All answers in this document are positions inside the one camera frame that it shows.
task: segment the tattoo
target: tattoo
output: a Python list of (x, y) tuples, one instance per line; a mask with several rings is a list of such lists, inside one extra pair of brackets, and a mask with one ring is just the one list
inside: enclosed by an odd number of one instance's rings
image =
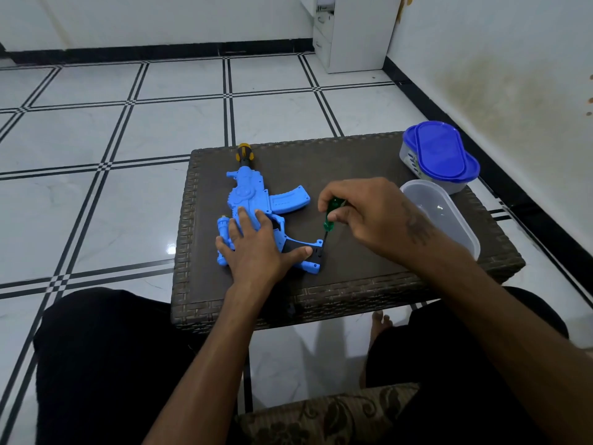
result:
[(426, 245), (426, 241), (433, 235), (435, 226), (422, 214), (412, 209), (409, 201), (403, 201), (402, 208), (406, 213), (406, 230), (411, 241), (414, 244), (422, 242), (422, 245)]

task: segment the white tile floor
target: white tile floor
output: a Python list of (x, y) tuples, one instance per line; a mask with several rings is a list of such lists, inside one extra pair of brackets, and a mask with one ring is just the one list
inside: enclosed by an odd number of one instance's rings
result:
[[(382, 71), (326, 74), (312, 54), (0, 69), (0, 443), (33, 443), (30, 336), (57, 294), (103, 285), (169, 300), (192, 149), (423, 120)], [(470, 187), (503, 208), (481, 182)], [(508, 284), (543, 297), (575, 344), (593, 346), (593, 310), (513, 219), (499, 224), (527, 261)], [(410, 312), (389, 310), (396, 324)], [(356, 387), (370, 321), (257, 331), (254, 408)]]

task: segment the green screwdriver handle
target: green screwdriver handle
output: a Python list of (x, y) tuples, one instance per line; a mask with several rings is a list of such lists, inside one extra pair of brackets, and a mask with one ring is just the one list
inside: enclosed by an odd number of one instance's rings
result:
[(327, 214), (329, 214), (332, 210), (337, 208), (341, 208), (346, 204), (346, 200), (341, 198), (332, 198), (330, 202), (327, 204), (327, 211), (326, 211), (326, 221), (323, 224), (323, 229), (327, 232), (330, 232), (333, 229), (333, 223), (327, 220)]

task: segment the screwdriver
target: screwdriver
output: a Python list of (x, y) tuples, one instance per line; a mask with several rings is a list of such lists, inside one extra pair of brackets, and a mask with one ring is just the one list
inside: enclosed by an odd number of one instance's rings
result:
[(326, 234), (323, 236), (323, 246), (326, 245), (327, 235), (333, 229), (333, 224), (334, 224), (334, 222), (330, 222), (330, 221), (327, 220), (327, 215), (332, 210), (335, 210), (337, 208), (341, 208), (345, 204), (346, 204), (346, 200), (343, 200), (341, 198), (336, 198), (336, 197), (332, 198), (330, 200), (330, 202), (327, 204), (326, 221), (323, 223), (323, 229), (326, 231)]

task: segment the wicker table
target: wicker table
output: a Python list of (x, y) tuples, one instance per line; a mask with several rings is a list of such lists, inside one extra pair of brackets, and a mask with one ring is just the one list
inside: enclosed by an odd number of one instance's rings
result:
[[(285, 214), (289, 237), (315, 242), (323, 237), (323, 214), (316, 199), (331, 180), (385, 176), (401, 186), (415, 176), (400, 161), (401, 133), (372, 134), (312, 141), (268, 143), (253, 147), (254, 168), (270, 194), (301, 184), (313, 202)], [(237, 163), (231, 148), (191, 153), (183, 193), (171, 297), (172, 322), (183, 329), (208, 332), (232, 284), (228, 268), (216, 262), (217, 219), (229, 215), (226, 198), (234, 187), (226, 171)], [(504, 282), (525, 262), (473, 192), (452, 196), (480, 240), (478, 264)], [(291, 269), (266, 303), (257, 328), (323, 320), (435, 298), (426, 284), (400, 265), (358, 244), (347, 228), (329, 235), (318, 275)]]

